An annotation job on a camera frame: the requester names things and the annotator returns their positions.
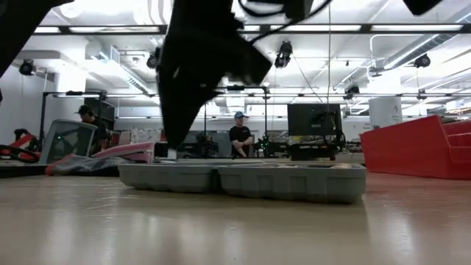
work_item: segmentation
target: man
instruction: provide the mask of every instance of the man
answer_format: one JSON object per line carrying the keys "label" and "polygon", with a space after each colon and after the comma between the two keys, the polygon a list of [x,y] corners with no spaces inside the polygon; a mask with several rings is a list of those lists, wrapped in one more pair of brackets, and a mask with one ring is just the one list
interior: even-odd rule
{"label": "man", "polygon": [[93,155],[97,152],[100,152],[102,150],[102,147],[106,145],[108,139],[105,126],[103,125],[103,123],[100,123],[97,118],[95,118],[95,114],[87,105],[80,106],[79,111],[77,111],[76,113],[80,114],[82,122],[92,124],[98,127],[91,142],[91,151],[89,155]]}
{"label": "man", "polygon": [[253,138],[250,129],[244,126],[245,115],[238,111],[234,115],[235,126],[230,128],[229,139],[232,142],[232,155],[240,158],[248,158],[250,145],[253,144]]}

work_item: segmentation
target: computer monitor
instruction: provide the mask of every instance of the computer monitor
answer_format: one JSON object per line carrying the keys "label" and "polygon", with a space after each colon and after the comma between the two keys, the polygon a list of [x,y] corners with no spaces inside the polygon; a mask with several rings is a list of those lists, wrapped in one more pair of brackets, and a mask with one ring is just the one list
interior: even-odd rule
{"label": "computer monitor", "polygon": [[337,135],[341,132],[339,104],[288,105],[288,134],[290,136]]}

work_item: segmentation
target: gray plastic tray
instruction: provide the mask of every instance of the gray plastic tray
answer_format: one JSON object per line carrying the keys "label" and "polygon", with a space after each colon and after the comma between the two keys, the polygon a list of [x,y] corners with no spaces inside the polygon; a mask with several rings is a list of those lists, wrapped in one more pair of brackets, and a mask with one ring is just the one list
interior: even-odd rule
{"label": "gray plastic tray", "polygon": [[230,195],[309,202],[355,202],[366,190],[366,169],[330,165],[264,163],[220,166],[222,188]]}
{"label": "gray plastic tray", "polygon": [[175,163],[123,164],[118,166],[119,178],[126,186],[138,189],[174,192],[221,192],[217,166],[244,164],[218,160]]}

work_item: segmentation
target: air duct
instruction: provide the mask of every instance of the air duct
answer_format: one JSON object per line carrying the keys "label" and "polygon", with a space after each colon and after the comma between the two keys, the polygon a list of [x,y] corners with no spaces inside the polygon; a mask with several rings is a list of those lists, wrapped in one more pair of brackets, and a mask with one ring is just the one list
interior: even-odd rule
{"label": "air duct", "polygon": [[[469,23],[471,21],[471,5],[464,8],[462,11],[453,15],[448,23]],[[419,57],[422,54],[429,52],[439,45],[451,40],[457,36],[457,34],[436,34],[436,35],[423,35],[412,44],[408,45],[398,53],[386,58],[385,60],[376,60],[375,68],[371,68],[371,74],[378,75],[381,72],[398,68],[413,59]],[[347,77],[345,77],[339,84],[335,85],[334,88],[339,87],[346,81],[350,80],[349,83],[355,83],[356,80],[365,76],[363,68],[370,67],[370,61],[366,61],[362,66],[354,70]]]}
{"label": "air duct", "polygon": [[[463,9],[456,13],[449,19],[449,23],[469,23],[471,20],[471,6]],[[418,40],[414,41],[398,53],[387,58],[383,62],[383,69],[377,69],[378,71],[392,70],[399,66],[402,66],[420,55],[435,49],[437,46],[451,40],[456,37],[457,34],[435,34],[435,35],[423,35]]]}

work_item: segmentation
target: spotlight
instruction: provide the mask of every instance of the spotlight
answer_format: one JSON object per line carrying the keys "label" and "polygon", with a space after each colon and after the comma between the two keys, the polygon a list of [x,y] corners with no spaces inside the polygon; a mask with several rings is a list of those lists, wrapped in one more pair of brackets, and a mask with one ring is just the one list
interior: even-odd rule
{"label": "spotlight", "polygon": [[353,98],[353,94],[360,93],[360,88],[358,85],[349,85],[345,88],[345,93],[347,94],[344,96],[345,100],[350,100]]}
{"label": "spotlight", "polygon": [[291,55],[293,54],[293,46],[289,40],[283,41],[280,46],[280,50],[277,53],[277,58],[275,59],[276,68],[285,68],[289,61],[291,60]]}
{"label": "spotlight", "polygon": [[414,66],[416,68],[419,68],[419,67],[428,67],[429,65],[431,64],[431,61],[430,61],[430,58],[429,56],[427,56],[427,54],[424,54],[420,57],[418,57],[415,61],[414,61]]}
{"label": "spotlight", "polygon": [[423,96],[423,94],[425,94],[425,88],[420,88],[419,89],[419,95],[417,95],[417,100],[421,100],[421,99],[427,99],[426,96]]}
{"label": "spotlight", "polygon": [[32,59],[25,59],[23,60],[23,64],[20,66],[20,74],[32,77],[36,74],[36,66],[34,64],[34,60]]}
{"label": "spotlight", "polygon": [[160,47],[155,48],[154,52],[151,52],[149,59],[147,59],[147,67],[150,69],[156,69],[159,64]]}

